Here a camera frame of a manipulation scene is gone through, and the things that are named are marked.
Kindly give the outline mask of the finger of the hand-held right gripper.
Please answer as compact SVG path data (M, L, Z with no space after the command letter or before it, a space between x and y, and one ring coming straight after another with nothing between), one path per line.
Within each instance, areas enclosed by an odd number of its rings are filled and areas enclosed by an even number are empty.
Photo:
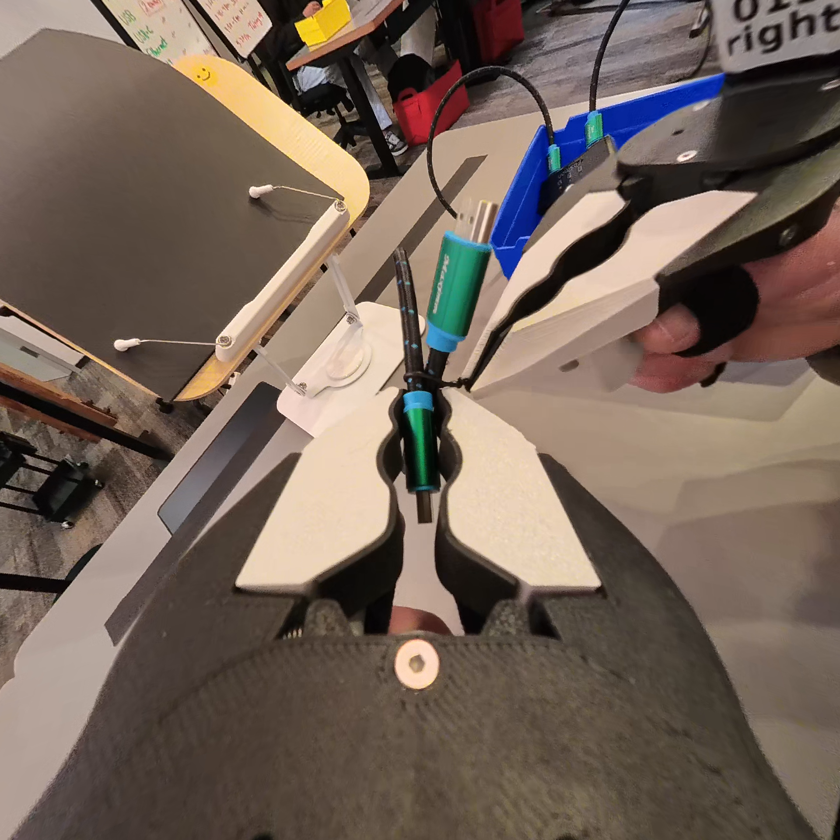
M709 191L647 211L631 224L614 254L569 279L551 301L512 325L471 392L499 392L520 375L535 384L654 321L657 274L755 196Z
M489 318L489 357L511 328L550 302L569 279L599 266L621 244L634 211L617 190L571 188L543 219Z

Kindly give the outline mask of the white laptop stand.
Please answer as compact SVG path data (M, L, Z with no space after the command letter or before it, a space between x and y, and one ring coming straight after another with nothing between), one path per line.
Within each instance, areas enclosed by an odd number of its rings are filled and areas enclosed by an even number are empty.
M249 204L268 210L268 198L282 192L289 196L308 196L324 204L301 244L275 275L247 301L220 331L213 343L168 339L115 339L114 352L128 355L126 362L110 366L121 375L141 383L140 363L152 373L160 373L173 348L213 349L189 382L177 389L166 402L202 398L213 389L232 385L238 367L249 354L257 354L280 378L283 388L277 409L307 434L317 437L368 403L401 363L398 311L375 302L356 303L334 250L350 231L364 205L356 192L333 196L290 185L252 185ZM318 348L296 374L285 371L270 360L261 340L280 315L304 288L322 258L322 271L332 278L343 305L342 316Z

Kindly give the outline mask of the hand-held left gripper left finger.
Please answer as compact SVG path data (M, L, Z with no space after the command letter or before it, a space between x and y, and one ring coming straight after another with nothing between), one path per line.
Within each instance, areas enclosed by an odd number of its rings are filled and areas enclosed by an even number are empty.
M238 573L246 592L309 595L373 548L396 521L394 480L385 464L398 436L399 392L379 392L315 437L278 496Z

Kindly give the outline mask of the black hdmi switch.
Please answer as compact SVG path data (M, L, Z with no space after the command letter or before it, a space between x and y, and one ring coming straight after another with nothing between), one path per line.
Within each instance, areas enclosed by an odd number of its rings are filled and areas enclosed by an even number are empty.
M550 173L539 190L539 214L544 215L573 184L611 160L615 153L614 140L610 135L606 135L589 146L574 161Z

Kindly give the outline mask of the wooden desk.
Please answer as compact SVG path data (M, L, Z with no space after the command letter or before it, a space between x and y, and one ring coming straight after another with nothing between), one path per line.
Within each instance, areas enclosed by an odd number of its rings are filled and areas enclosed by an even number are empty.
M310 2L294 23L281 28L281 65L289 84L297 90L298 103L309 103L325 84L342 88L352 101L360 123L382 163L407 152L407 143L394 131L391 114L375 89L367 68L377 69L388 80L395 64L405 55L416 55L432 64L437 15L434 2L349 2L348 17L323 43L309 46L303 33L306 18L315 18L335 2Z

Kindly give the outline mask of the blue plastic bin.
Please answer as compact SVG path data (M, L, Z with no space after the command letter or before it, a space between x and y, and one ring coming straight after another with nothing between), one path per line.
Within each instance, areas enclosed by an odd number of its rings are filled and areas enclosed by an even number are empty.
M724 74L684 82L675 87L644 96L601 106L602 128L617 150L636 134L663 117L691 104L714 98L720 91ZM585 152L587 114L578 113L555 132L564 166L571 165ZM540 124L501 202L490 243L502 272L510 278L522 251L542 218L540 191L549 176L550 144Z

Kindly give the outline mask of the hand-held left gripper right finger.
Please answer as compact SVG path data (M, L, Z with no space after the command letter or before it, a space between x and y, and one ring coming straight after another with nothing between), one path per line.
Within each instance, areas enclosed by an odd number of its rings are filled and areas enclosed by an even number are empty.
M435 563L453 596L552 596L602 584L537 448L462 392L441 392Z

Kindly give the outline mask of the whiteboard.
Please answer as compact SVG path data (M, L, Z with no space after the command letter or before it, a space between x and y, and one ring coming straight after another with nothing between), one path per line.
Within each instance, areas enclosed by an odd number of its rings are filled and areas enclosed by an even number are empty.
M103 1L102 5L134 47L167 65L189 56L217 56L182 1Z
M195 1L238 58L251 57L273 23L259 1Z

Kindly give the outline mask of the black metal cart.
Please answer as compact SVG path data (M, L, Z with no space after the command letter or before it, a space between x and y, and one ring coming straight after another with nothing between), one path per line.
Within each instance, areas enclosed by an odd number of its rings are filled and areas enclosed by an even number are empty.
M35 489L13 484L18 473L40 477ZM28 504L1 499L1 509L25 513L63 530L75 528L78 516L93 501L104 483L91 473L87 462L69 457L61 460L40 455L24 438L1 433L1 491L28 499Z

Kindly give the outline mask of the small yellow bin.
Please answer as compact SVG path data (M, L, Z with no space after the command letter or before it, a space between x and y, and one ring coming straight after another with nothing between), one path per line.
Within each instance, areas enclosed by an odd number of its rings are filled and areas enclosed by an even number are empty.
M305 46L319 47L350 25L352 16L347 1L324 1L312 16L295 22L295 28Z

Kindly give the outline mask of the wooden board with black surface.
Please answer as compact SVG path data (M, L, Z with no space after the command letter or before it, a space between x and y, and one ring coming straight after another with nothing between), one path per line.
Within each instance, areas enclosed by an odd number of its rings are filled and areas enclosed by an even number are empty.
M213 343L301 244L324 204L366 209L369 177L237 66L180 69L109 40L43 29L2 58L2 305L153 396L214 350L173 348L141 383L116 339Z

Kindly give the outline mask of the person's right hand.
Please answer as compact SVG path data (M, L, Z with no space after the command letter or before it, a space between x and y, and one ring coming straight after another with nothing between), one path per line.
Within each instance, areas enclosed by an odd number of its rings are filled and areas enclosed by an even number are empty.
M700 326L684 306L675 306L635 332L644 350L630 384L670 393L699 384L720 364L804 359L839 341L839 212L813 237L773 258L746 265L759 291L751 327L713 351L683 357L699 340Z

